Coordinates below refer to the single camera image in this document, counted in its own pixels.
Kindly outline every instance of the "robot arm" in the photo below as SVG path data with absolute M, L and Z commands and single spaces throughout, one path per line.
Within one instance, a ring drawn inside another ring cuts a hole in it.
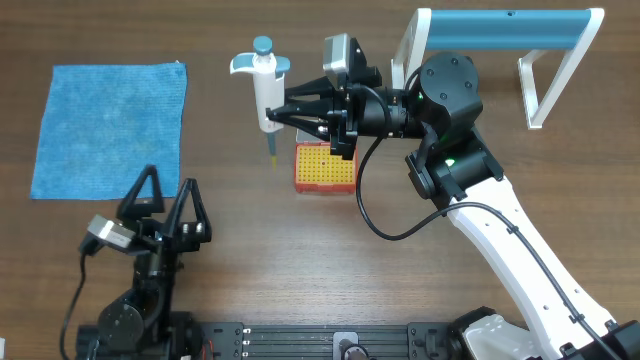
M 353 157 L 358 136 L 421 139 L 418 149 L 405 159 L 416 191 L 434 202 L 438 214 L 449 213 L 454 226 L 476 245 L 530 330 L 501 324 L 497 315 L 477 319 L 460 331 L 461 346 L 472 358 L 637 356 L 638 323 L 618 326 L 576 283 L 527 218 L 502 167 L 476 131 L 482 101 L 470 58 L 436 54 L 408 78 L 403 90 L 364 92 L 365 87 L 381 85 L 380 73 L 367 66 L 357 40 L 342 34 L 325 40 L 324 70 L 327 76 L 287 89 L 285 105 L 267 109 L 267 116 L 330 141 L 331 154 L 345 159 Z M 311 94 L 320 99 L 295 98 Z M 365 155 L 359 177 L 371 152 Z M 380 232 L 360 208 L 380 236 L 388 240 L 408 236 Z

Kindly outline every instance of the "blue bar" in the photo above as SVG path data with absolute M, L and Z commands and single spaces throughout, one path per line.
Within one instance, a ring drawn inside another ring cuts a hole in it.
M 590 18 L 590 10 L 433 10 L 427 49 L 573 49 Z

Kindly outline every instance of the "blue towel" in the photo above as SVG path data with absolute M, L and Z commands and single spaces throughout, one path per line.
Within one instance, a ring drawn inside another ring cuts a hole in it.
M 120 199 L 146 164 L 174 197 L 186 89 L 181 63 L 55 66 L 31 198 Z

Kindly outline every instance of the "brown tabletop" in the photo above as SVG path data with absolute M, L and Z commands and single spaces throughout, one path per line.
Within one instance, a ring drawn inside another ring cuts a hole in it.
M 481 305 L 522 324 L 479 252 L 447 219 L 391 243 L 362 221 L 353 196 L 294 191 L 295 131 L 278 137 L 271 169 L 248 76 L 229 61 L 270 35 L 289 86 L 322 75 L 326 36 L 358 38 L 391 82 L 389 60 L 417 6 L 584 8 L 580 1 L 24 1 L 0 3 L 0 337 L 7 356 L 58 356 L 79 280 L 77 246 L 115 201 L 32 201 L 31 179 L 52 66 L 154 64 L 188 68 L 181 176 L 196 177 L 213 241 L 184 256 L 174 309 L 204 321 L 405 324 L 450 321 Z M 524 52 L 465 52 L 480 74 L 478 128 L 530 219 L 578 282 L 619 322 L 640 316 L 640 2 L 603 1 L 600 33 L 544 128 L 526 127 L 516 61 Z M 548 86 L 560 54 L 536 63 Z M 370 139 L 361 139 L 365 149 Z M 363 181 L 380 228 L 403 231 L 430 213 L 408 177 L 416 140 L 385 141 Z M 79 323 L 128 288 L 132 259 L 102 251 L 87 263 Z

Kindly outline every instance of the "wooden surface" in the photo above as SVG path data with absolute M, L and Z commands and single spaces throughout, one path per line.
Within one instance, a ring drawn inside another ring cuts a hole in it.
M 558 257 L 618 321 L 640 317 L 640 2 L 581 1 L 24 1 L 0 3 L 0 337 L 7 355 L 52 359 L 79 280 L 77 246 L 94 214 L 116 202 L 32 201 L 40 120 L 55 64 L 154 64 L 189 73 L 182 177 L 196 177 L 213 241 L 184 256 L 174 308 L 200 320 L 262 324 L 449 321 L 481 305 L 521 323 L 515 304 L 473 245 L 441 219 L 390 243 L 364 224 L 352 196 L 302 196 L 294 135 L 278 138 L 271 170 L 248 76 L 231 58 L 268 34 L 293 64 L 289 86 L 322 75 L 322 41 L 348 32 L 390 83 L 389 59 L 418 6 L 585 8 L 604 24 L 544 129 L 525 125 L 516 60 L 467 53 L 480 73 L 477 124 L 519 199 Z M 536 63 L 539 87 L 559 55 Z M 365 149 L 370 140 L 362 139 Z M 407 178 L 417 141 L 383 143 L 367 168 L 374 221 L 400 232 L 433 210 Z M 67 337 L 128 288 L 132 259 L 103 251 Z

